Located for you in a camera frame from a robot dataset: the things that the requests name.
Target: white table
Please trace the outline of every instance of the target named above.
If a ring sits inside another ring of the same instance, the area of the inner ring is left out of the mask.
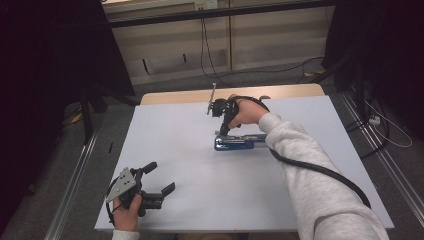
[[[304,126],[342,173],[368,196],[386,228],[393,223],[327,96],[267,100],[272,112]],[[205,114],[207,103],[142,105],[136,108],[112,177],[124,167],[156,161],[143,189],[176,190],[161,210],[148,210],[140,230],[161,232],[292,231],[296,220],[277,161],[267,149],[216,152],[214,131],[222,118]],[[232,135],[259,133],[255,125]],[[102,207],[95,229],[111,230]]]

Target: gray floor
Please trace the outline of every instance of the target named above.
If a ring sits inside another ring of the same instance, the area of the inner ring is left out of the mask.
[[[319,69],[319,61],[306,66],[306,71]],[[288,66],[272,66],[257,70],[279,70]],[[273,73],[242,73],[222,78],[234,86],[265,86],[293,84],[300,79],[301,68],[287,72]],[[137,98],[140,99],[149,92],[164,92],[193,89],[209,89],[214,79],[205,76],[174,79],[158,83],[148,83],[135,86]],[[348,112],[340,95],[335,91],[330,80],[323,83],[325,93],[330,96],[342,122],[347,125],[354,121]],[[110,239],[109,233],[98,232],[93,229],[97,215],[103,202],[105,193],[115,165],[117,163],[129,123],[132,119],[133,108],[122,105],[113,99],[106,99],[109,109],[104,114],[93,113],[95,118],[103,118],[99,135],[91,157],[87,162],[76,198],[67,216],[67,221],[61,232],[61,239]],[[400,123],[396,115],[386,106],[391,120]],[[404,137],[392,127],[392,139],[403,143]],[[20,208],[9,223],[1,239],[43,239],[51,224],[52,218],[59,206],[73,170],[83,148],[84,129],[82,122],[63,128],[62,137],[53,152],[49,164],[35,184],[36,192],[27,196]],[[360,130],[349,133],[351,140],[358,151],[363,155],[371,150]],[[410,148],[399,148],[391,144],[387,150],[395,159],[399,168],[407,176],[416,191],[423,196],[424,184],[421,177],[424,172],[424,143],[413,138]],[[424,229],[416,219],[414,213],[382,166],[377,155],[363,161],[371,179],[377,186],[383,203],[391,216],[395,229],[389,230],[391,239],[424,239]],[[144,233],[143,239],[173,239],[174,234]]]

